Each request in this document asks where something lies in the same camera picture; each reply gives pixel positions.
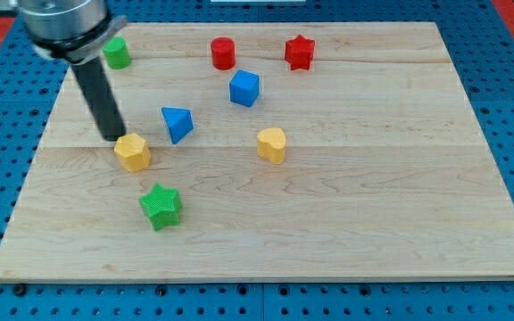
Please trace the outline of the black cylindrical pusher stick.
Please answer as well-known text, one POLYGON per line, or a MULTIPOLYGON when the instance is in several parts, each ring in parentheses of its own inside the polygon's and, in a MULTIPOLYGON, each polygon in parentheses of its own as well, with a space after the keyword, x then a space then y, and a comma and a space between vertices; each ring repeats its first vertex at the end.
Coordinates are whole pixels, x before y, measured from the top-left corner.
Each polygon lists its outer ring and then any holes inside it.
POLYGON ((117 141, 126 134, 126 126, 100 59, 72 65, 71 69, 101 137, 117 141))

